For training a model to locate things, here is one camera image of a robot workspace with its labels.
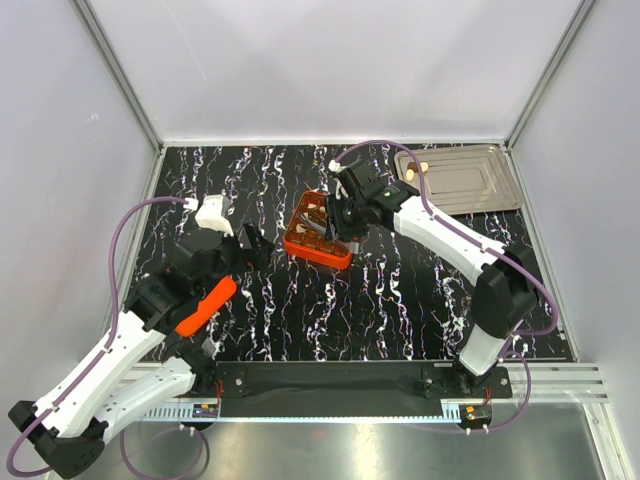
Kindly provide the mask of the orange chocolate box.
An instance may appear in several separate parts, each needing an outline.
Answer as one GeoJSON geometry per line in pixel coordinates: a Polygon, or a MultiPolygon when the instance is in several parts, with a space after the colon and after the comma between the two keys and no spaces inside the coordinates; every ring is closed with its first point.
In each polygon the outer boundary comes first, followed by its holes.
{"type": "Polygon", "coordinates": [[[354,253],[350,246],[342,242],[327,241],[325,236],[308,229],[299,219],[303,211],[319,211],[327,216],[327,195],[314,190],[304,192],[294,209],[293,216],[285,230],[283,244],[287,254],[315,264],[344,270],[352,262],[354,253]]]}

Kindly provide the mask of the orange box lid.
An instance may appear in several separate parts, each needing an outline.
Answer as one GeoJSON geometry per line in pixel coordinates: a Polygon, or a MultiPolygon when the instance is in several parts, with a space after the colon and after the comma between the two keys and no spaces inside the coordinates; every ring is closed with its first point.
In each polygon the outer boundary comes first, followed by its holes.
{"type": "Polygon", "coordinates": [[[192,337],[232,298],[237,291],[237,284],[230,276],[222,278],[211,292],[199,302],[196,311],[185,318],[175,328],[175,332],[183,337],[192,337]]]}

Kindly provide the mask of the metal tongs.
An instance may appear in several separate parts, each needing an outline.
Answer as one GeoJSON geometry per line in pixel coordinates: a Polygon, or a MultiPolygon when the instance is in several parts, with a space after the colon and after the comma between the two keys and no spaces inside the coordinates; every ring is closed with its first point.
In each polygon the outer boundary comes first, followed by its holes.
{"type": "Polygon", "coordinates": [[[329,220],[327,216],[319,211],[303,211],[299,214],[300,221],[308,228],[322,235],[327,232],[329,220]]]}

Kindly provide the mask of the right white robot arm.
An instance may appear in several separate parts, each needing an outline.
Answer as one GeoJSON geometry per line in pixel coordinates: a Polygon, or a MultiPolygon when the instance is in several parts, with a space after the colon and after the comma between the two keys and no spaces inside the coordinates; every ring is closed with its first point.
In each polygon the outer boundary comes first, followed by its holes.
{"type": "Polygon", "coordinates": [[[528,271],[533,253],[491,240],[444,214],[424,206],[419,191],[401,181],[369,194],[333,193],[327,197],[331,240],[358,242],[377,225],[407,237],[455,267],[473,287],[472,329],[454,371],[454,384],[476,396],[490,383],[509,335],[538,302],[538,279],[528,271]]]}

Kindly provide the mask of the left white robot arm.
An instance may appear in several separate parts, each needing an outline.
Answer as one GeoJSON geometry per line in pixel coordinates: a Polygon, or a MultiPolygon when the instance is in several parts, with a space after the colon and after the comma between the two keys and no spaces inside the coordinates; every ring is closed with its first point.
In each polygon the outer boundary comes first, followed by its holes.
{"type": "Polygon", "coordinates": [[[63,479],[86,471],[129,424],[169,399],[203,396],[216,366],[188,339],[231,299],[234,276],[265,269],[274,245],[253,223],[250,245],[211,228],[185,234],[155,272],[131,288],[116,326],[74,370],[37,401],[8,417],[63,479]]]}

